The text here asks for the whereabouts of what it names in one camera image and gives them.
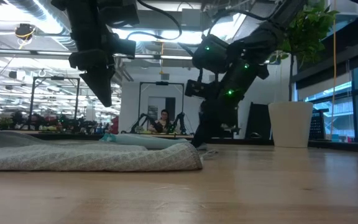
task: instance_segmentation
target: woman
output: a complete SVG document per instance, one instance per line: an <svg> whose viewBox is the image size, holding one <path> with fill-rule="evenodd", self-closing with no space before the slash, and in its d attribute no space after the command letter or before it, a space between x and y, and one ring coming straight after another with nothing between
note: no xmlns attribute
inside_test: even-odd
<svg viewBox="0 0 358 224"><path fill-rule="evenodd" d="M169 119L169 112L167 110L162 110L161 111L161 118L157 121L155 121L155 123L157 125L162 125L162 132L166 133L168 130L168 127L170 124L172 124L172 121L170 121ZM150 124L149 125L149 131L153 132L153 133L157 133L158 131Z"/></svg>

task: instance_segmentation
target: white planter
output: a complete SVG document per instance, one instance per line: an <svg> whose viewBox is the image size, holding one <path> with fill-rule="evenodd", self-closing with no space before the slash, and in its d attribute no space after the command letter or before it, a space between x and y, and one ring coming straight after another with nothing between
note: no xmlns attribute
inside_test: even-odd
<svg viewBox="0 0 358 224"><path fill-rule="evenodd" d="M268 112L275 146L308 147L312 103L271 103Z"/></svg>

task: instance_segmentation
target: gray towel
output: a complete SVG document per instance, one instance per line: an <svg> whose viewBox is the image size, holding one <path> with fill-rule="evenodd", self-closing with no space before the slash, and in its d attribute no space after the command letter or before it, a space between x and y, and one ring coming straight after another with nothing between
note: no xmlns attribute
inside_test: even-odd
<svg viewBox="0 0 358 224"><path fill-rule="evenodd" d="M105 142L56 144L0 131L0 170L145 172L202 167L197 150L190 143L148 151L142 146Z"/></svg>

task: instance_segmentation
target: folded cloth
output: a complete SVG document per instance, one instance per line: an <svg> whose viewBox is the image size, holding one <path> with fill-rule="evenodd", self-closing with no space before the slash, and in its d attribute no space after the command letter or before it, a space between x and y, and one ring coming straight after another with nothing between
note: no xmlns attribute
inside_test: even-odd
<svg viewBox="0 0 358 224"><path fill-rule="evenodd" d="M159 151L105 142L57 144L0 131L0 170L145 172L197 170L203 165L190 143Z"/></svg>
<svg viewBox="0 0 358 224"><path fill-rule="evenodd" d="M163 139L146 134L104 134L100 141L115 142L123 145L144 146L147 149L165 149L178 143L187 143L186 139Z"/></svg>

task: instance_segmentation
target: black frame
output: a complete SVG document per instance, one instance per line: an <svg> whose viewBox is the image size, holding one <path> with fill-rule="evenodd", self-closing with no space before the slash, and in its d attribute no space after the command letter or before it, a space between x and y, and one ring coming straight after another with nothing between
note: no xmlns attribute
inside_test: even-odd
<svg viewBox="0 0 358 224"><path fill-rule="evenodd" d="M35 84L35 81L37 79L42 79L41 83ZM74 119L77 119L77 109L78 109L78 95L80 93L80 78L66 78L66 77L33 77L32 80L32 89L31 89L31 102L30 102L30 113L29 113L29 121L31 122L32 117L32 111L34 106L34 92L35 88L37 88L42 82L46 79L50 80L77 80L77 92L76 92L76 98L75 98L75 112L74 112Z"/></svg>
<svg viewBox="0 0 358 224"><path fill-rule="evenodd" d="M335 99L351 97L353 102L353 123L354 123L354 142L358 142L358 67L351 70L352 90L350 92L335 94ZM332 100L333 96L311 100L310 103L323 103Z"/></svg>
<svg viewBox="0 0 358 224"><path fill-rule="evenodd" d="M139 83L139 104L137 106L137 117L140 116L140 98L142 97L142 85L143 84L154 84L154 85L159 85L159 83L161 82L140 82ZM182 96L181 96L181 112L183 112L183 108L185 105L185 84L183 83L169 83L169 82L164 82L164 85L181 85L182 87Z"/></svg>

